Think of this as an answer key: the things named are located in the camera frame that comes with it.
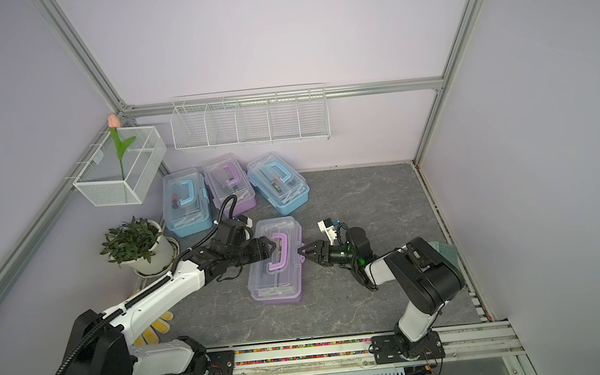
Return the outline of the purple toolbox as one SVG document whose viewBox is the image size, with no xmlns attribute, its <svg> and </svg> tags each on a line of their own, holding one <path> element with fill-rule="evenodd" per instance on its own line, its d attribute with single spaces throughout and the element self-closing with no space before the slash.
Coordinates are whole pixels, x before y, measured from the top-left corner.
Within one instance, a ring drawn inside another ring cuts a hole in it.
<svg viewBox="0 0 600 375">
<path fill-rule="evenodd" d="M 263 304 L 296 303 L 303 298 L 302 270 L 305 258 L 302 230 L 293 217 L 257 222 L 256 237 L 267 237 L 274 245 L 272 255 L 250 265 L 248 290 L 252 299 Z"/>
<path fill-rule="evenodd" d="M 231 153 L 206 161 L 203 165 L 204 181 L 212 193 L 217 209 L 230 195 L 237 196 L 233 215 L 256 207 L 256 191 L 245 170 Z"/>
</svg>

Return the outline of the blue toolbox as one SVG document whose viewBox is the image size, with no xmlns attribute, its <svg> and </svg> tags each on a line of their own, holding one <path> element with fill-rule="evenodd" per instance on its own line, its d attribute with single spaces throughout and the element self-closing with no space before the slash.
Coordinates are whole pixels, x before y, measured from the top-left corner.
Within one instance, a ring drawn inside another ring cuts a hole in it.
<svg viewBox="0 0 600 375">
<path fill-rule="evenodd" d="M 177 237 L 199 234 L 213 226 L 204 177 L 189 168 L 163 178 L 163 219 Z"/>
<path fill-rule="evenodd" d="M 309 200 L 306 178 L 275 152 L 247 163 L 247 177 L 281 215 L 292 214 Z"/>
</svg>

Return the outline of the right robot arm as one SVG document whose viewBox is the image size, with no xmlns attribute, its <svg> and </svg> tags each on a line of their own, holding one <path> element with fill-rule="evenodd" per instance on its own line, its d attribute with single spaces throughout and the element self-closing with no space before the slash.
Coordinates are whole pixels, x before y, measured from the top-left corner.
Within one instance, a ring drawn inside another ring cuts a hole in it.
<svg viewBox="0 0 600 375">
<path fill-rule="evenodd" d="M 434 323 L 443 308 L 464 289 L 464 276 L 425 239 L 410 240 L 383 256 L 376 255 L 366 232 L 327 218 L 318 223 L 326 240 L 299 248 L 298 254 L 323 267 L 349 270 L 369 291 L 396 282 L 409 302 L 392 334 L 374 336 L 369 353 L 377 364 L 440 359 L 445 356 Z"/>
</svg>

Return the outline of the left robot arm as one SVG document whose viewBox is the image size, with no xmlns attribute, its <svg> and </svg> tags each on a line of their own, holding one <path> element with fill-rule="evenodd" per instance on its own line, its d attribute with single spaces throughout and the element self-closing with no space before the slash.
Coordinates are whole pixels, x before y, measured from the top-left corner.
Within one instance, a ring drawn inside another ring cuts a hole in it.
<svg viewBox="0 0 600 375">
<path fill-rule="evenodd" d="M 267 237 L 256 237 L 246 216 L 216 222 L 157 281 L 103 312 L 81 314 L 54 375 L 222 375 L 205 346 L 191 337 L 140 347 L 134 343 L 185 297 L 223 281 L 229 268 L 267 260 L 279 246 Z"/>
</svg>

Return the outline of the potted green plant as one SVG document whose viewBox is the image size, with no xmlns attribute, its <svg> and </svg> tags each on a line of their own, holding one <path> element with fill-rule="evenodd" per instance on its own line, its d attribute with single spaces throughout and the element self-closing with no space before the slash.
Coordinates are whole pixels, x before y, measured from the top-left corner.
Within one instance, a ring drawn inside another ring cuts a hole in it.
<svg viewBox="0 0 600 375">
<path fill-rule="evenodd" d="M 168 270 L 178 252 L 159 223 L 133 216 L 118 227 L 109 228 L 100 254 L 107 257 L 109 263 L 127 266 L 147 277 Z"/>
</svg>

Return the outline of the green dustpan brush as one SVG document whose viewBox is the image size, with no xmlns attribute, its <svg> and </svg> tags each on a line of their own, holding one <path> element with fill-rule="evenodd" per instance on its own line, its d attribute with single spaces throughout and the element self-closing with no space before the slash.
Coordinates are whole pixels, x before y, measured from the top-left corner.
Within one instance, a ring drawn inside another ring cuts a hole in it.
<svg viewBox="0 0 600 375">
<path fill-rule="evenodd" d="M 459 265 L 459 255 L 457 247 L 452 244 L 436 243 L 435 248 L 448 262 L 455 266 Z"/>
</svg>

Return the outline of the yellow rubber glove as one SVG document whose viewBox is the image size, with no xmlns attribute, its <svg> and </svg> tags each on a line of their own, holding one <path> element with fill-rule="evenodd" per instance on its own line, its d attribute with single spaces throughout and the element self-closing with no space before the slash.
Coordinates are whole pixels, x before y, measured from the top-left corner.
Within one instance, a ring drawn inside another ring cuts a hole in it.
<svg viewBox="0 0 600 375">
<path fill-rule="evenodd" d="M 174 313 L 167 311 L 155 322 L 145 328 L 140 336 L 134 341 L 134 346 L 154 345 L 161 342 L 160 336 L 170 332 L 172 326 L 170 324 L 175 318 Z"/>
</svg>

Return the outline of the pink artificial tulip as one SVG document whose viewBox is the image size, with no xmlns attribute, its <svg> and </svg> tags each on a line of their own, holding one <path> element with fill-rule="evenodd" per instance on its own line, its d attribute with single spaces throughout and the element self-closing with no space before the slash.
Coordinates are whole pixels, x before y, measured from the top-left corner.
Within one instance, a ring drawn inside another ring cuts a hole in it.
<svg viewBox="0 0 600 375">
<path fill-rule="evenodd" d="M 118 129 L 121 127 L 121 125 L 120 125 L 120 119 L 116 116 L 116 114 L 109 114 L 108 120 L 107 120 L 107 125 L 109 127 L 111 138 L 115 144 L 116 156 L 117 156 L 117 159 L 118 159 L 118 162 L 120 165 L 120 170 L 121 170 L 121 178 L 123 180 L 125 180 L 126 174 L 124 171 L 123 158 L 124 158 L 126 151 L 130 148 L 131 144 L 133 142 L 135 142 L 136 137 L 135 136 L 128 137 L 125 140 L 120 138 Z"/>
</svg>

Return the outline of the white mesh wall basket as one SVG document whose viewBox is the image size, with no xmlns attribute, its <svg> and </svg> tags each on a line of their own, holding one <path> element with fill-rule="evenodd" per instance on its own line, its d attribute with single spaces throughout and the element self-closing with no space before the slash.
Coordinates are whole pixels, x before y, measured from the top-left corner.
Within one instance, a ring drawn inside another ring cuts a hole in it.
<svg viewBox="0 0 600 375">
<path fill-rule="evenodd" d="M 166 149 L 153 126 L 107 130 L 72 185 L 96 207 L 140 205 Z"/>
</svg>

